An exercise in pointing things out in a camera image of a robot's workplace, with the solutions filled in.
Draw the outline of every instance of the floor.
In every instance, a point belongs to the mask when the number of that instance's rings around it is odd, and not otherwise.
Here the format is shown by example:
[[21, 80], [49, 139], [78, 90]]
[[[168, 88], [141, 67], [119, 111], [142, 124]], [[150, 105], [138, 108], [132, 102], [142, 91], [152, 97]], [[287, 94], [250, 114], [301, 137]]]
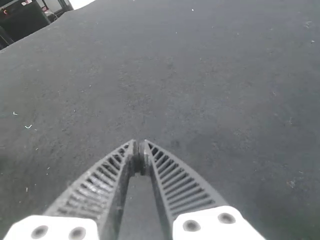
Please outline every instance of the floor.
[[[319, 12], [317, 0], [96, 0], [2, 50], [0, 237], [149, 139], [267, 239], [319, 239]], [[162, 238], [151, 196], [135, 178], [121, 239]]]

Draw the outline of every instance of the screw hole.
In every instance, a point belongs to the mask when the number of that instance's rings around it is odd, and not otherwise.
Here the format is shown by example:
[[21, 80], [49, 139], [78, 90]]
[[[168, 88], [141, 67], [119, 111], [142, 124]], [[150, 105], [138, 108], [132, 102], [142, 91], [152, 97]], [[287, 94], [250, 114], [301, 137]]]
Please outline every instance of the screw hole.
[[197, 232], [201, 229], [201, 227], [198, 222], [194, 220], [188, 220], [184, 222], [183, 229], [187, 232]]
[[31, 238], [33, 239], [40, 239], [42, 238], [44, 235], [46, 235], [48, 231], [48, 226], [38, 226], [35, 230], [33, 230], [33, 232], [31, 233]]
[[85, 238], [85, 236], [86, 236], [86, 230], [83, 227], [76, 227], [70, 232], [69, 239], [82, 240]]
[[222, 224], [234, 224], [236, 222], [235, 217], [229, 213], [221, 213], [218, 219]]

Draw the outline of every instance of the debris speck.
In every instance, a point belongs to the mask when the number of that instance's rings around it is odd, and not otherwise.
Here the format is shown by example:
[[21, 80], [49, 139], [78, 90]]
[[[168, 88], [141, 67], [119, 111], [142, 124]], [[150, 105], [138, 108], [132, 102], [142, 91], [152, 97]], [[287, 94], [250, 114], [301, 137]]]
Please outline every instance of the debris speck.
[[286, 184], [288, 184], [290, 188], [293, 189], [296, 186], [296, 181], [295, 180], [287, 181]]

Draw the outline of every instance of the dark gray floor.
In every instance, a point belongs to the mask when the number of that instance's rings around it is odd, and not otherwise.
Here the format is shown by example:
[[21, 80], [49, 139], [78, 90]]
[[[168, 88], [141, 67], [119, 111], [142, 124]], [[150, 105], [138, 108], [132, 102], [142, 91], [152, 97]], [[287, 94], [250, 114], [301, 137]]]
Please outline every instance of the dark gray floor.
[[1, 51], [0, 116], [0, 236], [134, 138], [266, 238], [320, 238], [318, 0], [97, 0]]

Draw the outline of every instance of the black chair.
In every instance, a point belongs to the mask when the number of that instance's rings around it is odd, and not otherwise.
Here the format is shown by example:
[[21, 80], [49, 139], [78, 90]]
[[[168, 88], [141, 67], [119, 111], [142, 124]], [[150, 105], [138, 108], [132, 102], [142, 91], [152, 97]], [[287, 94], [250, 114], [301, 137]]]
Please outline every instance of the black chair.
[[9, 37], [3, 27], [0, 26], [0, 50], [13, 43], [14, 41], [11, 39], [11, 37]]

